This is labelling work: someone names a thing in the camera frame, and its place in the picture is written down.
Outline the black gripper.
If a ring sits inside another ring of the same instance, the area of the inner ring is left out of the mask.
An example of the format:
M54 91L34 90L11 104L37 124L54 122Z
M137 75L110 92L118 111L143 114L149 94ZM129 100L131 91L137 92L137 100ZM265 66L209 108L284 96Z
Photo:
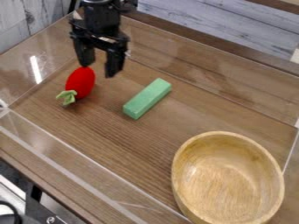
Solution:
M85 18L70 20L79 63L89 67L97 60L95 49L107 52L106 77L113 78L125 67L129 36L121 31L122 0L82 0Z

